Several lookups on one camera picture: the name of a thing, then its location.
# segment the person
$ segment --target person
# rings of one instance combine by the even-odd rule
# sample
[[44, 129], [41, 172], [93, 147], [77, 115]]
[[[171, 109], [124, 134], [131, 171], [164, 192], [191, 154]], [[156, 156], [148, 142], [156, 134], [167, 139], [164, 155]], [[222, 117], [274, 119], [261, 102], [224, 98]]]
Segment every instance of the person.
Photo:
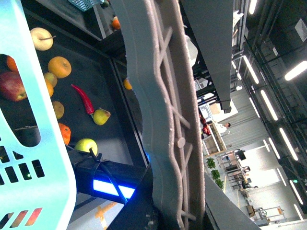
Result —
[[224, 133], [226, 132], [227, 128], [229, 128], [231, 125], [229, 122], [227, 122], [226, 124], [222, 125], [222, 124], [219, 124], [217, 122], [214, 122], [215, 123], [215, 126], [217, 128], [217, 131], [221, 134], [221, 133]]
[[202, 124], [202, 132], [204, 133], [204, 134], [206, 134], [207, 136], [210, 136], [211, 135], [211, 133], [210, 133], [210, 130], [209, 130], [209, 128], [208, 128], [208, 125], [207, 125], [207, 122], [206, 122], [206, 119], [202, 116], [202, 114], [200, 113], [199, 114], [199, 116], [200, 116], [200, 121], [201, 121], [201, 124]]

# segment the white wall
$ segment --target white wall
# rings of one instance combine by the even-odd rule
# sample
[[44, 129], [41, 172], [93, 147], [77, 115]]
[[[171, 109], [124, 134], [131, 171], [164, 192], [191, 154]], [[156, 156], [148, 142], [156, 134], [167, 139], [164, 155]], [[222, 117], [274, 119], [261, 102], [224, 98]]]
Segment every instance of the white wall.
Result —
[[261, 227], [262, 230], [305, 230], [307, 229], [307, 221], [293, 221], [283, 224], [273, 224]]
[[[299, 204], [291, 190], [290, 184], [287, 182], [284, 171], [279, 165], [272, 148], [269, 146], [270, 152], [268, 152], [265, 147], [259, 148], [263, 145], [264, 143], [259, 141], [241, 148], [246, 150], [246, 160], [243, 160], [241, 164], [251, 168], [251, 171], [248, 172], [248, 177], [252, 180], [251, 186], [259, 187], [248, 192], [252, 200], [251, 205], [254, 208], [262, 207], [264, 209], [280, 206], [284, 210], [288, 221], [298, 220], [299, 217], [294, 204], [298, 207]], [[276, 170], [277, 168], [280, 169], [283, 178], [286, 180], [287, 187], [284, 186]]]
[[284, 215], [288, 220], [298, 220], [297, 212], [293, 204], [299, 207], [290, 186], [284, 186], [282, 182], [253, 189], [249, 193], [254, 208], [264, 209], [280, 206], [284, 210]]

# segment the red apple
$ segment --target red apple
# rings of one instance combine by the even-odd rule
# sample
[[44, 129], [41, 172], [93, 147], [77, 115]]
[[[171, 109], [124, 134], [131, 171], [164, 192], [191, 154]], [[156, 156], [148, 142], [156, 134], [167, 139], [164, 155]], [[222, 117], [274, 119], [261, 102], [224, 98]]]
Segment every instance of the red apple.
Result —
[[21, 77], [15, 72], [0, 75], [0, 92], [3, 97], [13, 102], [27, 98]]

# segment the ceiling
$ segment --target ceiling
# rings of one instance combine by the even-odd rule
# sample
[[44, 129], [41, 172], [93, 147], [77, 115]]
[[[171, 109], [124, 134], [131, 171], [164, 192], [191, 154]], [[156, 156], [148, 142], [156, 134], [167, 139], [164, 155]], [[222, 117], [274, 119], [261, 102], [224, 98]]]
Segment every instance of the ceiling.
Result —
[[[244, 61], [239, 73], [260, 118], [280, 155], [278, 160], [289, 180], [298, 180], [297, 189], [307, 213], [307, 71], [291, 81], [285, 74], [307, 60], [306, 41], [295, 26], [302, 19], [307, 23], [307, 2], [304, 0], [258, 0], [253, 15], [247, 14], [248, 35], [243, 54], [249, 58], [259, 79], [256, 84]], [[262, 95], [264, 90], [277, 115], [273, 119]], [[280, 128], [288, 136], [298, 160], [291, 154]]]

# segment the table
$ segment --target table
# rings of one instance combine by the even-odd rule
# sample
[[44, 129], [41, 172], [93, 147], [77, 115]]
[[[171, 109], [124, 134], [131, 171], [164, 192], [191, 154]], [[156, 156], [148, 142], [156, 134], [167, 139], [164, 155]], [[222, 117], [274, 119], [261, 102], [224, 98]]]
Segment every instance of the table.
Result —
[[221, 137], [221, 134], [218, 132], [215, 123], [213, 122], [209, 124], [208, 128], [211, 132], [211, 135], [207, 136], [203, 140], [208, 153], [208, 155], [206, 155], [205, 157], [210, 157], [225, 152], [227, 150], [226, 145]]

